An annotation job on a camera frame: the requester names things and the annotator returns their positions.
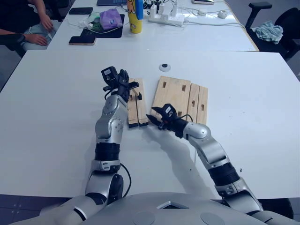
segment laptop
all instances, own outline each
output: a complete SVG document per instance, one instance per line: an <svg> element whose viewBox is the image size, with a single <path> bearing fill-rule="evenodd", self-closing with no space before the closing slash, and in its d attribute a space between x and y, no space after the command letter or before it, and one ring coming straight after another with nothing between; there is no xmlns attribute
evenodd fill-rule
<svg viewBox="0 0 300 225"><path fill-rule="evenodd" d="M98 0L97 6L120 6L127 5L127 0Z"/></svg>

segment person's arm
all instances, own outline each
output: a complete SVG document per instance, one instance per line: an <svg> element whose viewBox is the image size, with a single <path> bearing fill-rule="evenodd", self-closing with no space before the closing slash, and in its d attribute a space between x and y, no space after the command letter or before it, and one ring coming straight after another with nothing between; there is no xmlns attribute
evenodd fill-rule
<svg viewBox="0 0 300 225"><path fill-rule="evenodd" d="M41 24L47 31L51 31L53 29L53 24L51 22L50 17L46 14L46 7L43 0L27 0L30 4L35 5L37 8L37 13L41 20Z"/></svg>
<svg viewBox="0 0 300 225"><path fill-rule="evenodd" d="M15 34L15 33L11 32L11 31L8 31L8 30L0 29L0 35L2 35L2 34Z"/></svg>
<svg viewBox="0 0 300 225"><path fill-rule="evenodd" d="M0 29L0 35L5 35L5 34L16 34L16 33L8 30ZM25 36L26 41L30 43L47 46L47 40L42 35L39 34L23 34L23 35Z"/></svg>

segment person's hand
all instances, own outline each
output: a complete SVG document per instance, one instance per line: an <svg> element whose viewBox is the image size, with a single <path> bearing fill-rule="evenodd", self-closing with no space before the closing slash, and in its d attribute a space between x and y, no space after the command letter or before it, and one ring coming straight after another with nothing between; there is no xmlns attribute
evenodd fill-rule
<svg viewBox="0 0 300 225"><path fill-rule="evenodd" d="M39 15L39 18L41 20L41 24L47 31L51 31L53 29L51 19L46 13Z"/></svg>
<svg viewBox="0 0 300 225"><path fill-rule="evenodd" d="M26 41L42 46L47 46L47 40L39 34L24 34Z"/></svg>

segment smartphone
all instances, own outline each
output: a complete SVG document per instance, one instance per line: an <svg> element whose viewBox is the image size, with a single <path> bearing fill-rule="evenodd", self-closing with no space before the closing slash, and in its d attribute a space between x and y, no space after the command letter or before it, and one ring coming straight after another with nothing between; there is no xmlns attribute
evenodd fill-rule
<svg viewBox="0 0 300 225"><path fill-rule="evenodd" d="M96 37L93 35L88 36L73 36L69 41L69 45L94 45Z"/></svg>
<svg viewBox="0 0 300 225"><path fill-rule="evenodd" d="M192 0L192 3L213 5L214 4L214 0Z"/></svg>
<svg viewBox="0 0 300 225"><path fill-rule="evenodd" d="M88 15L93 11L93 7L83 7L83 8L71 8L69 14L71 15Z"/></svg>

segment yellow cup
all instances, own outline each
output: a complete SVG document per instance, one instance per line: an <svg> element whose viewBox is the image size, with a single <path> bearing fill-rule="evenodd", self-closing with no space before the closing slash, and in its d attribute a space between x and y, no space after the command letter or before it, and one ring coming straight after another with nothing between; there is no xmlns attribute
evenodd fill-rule
<svg viewBox="0 0 300 225"><path fill-rule="evenodd" d="M128 8L130 31L135 34L141 33L143 21L138 20L136 17L135 0L127 0L127 8Z"/></svg>

